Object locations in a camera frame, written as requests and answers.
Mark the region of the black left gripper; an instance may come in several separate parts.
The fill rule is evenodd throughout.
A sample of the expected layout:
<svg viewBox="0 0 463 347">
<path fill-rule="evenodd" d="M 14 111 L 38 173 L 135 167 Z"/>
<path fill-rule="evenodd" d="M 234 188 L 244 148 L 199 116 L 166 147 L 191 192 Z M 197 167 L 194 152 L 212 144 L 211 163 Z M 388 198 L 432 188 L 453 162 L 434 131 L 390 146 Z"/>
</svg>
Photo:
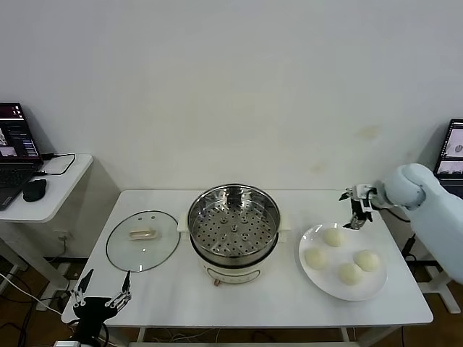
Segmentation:
<svg viewBox="0 0 463 347">
<path fill-rule="evenodd" d="M 132 298 L 130 291 L 129 270 L 125 275 L 121 291 L 112 299 L 106 297 L 87 297 L 85 292 L 89 286 L 94 269 L 80 279 L 72 290 L 74 297 L 73 311 L 79 322 L 73 334 L 75 340 L 96 340 L 103 324 L 113 317 L 113 309 L 121 311 Z"/>
</svg>

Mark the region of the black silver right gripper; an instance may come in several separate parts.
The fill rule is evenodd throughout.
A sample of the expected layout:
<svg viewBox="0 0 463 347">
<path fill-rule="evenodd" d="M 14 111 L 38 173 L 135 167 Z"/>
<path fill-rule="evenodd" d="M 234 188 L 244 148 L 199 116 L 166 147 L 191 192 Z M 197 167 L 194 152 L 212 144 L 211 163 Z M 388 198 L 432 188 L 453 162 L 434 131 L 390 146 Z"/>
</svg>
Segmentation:
<svg viewBox="0 0 463 347">
<path fill-rule="evenodd" d="M 374 211 L 372 198 L 376 195 L 377 189 L 368 184 L 359 184 L 343 192 L 339 201 L 350 199 L 352 207 L 352 217 L 343 227 L 360 230 L 367 221 L 372 222 L 372 212 Z"/>
</svg>

